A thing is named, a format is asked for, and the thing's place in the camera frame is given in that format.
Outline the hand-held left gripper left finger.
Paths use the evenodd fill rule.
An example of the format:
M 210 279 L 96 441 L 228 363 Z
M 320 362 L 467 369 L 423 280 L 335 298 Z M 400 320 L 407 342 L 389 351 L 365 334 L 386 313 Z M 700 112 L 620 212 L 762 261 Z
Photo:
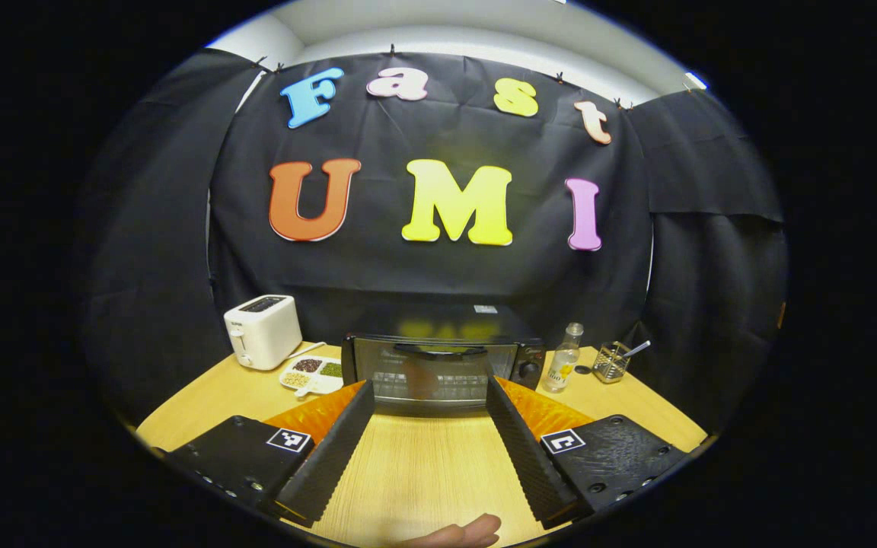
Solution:
M 241 507 L 312 527 L 374 412 L 372 382 L 357 381 L 266 421 L 231 416 L 164 460 Z

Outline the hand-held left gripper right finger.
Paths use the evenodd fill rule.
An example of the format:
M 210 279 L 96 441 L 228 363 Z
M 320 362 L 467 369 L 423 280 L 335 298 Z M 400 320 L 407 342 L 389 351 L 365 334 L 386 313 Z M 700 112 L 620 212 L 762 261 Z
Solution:
M 609 514 L 688 459 L 623 414 L 591 419 L 504 378 L 487 382 L 486 409 L 543 528 Z

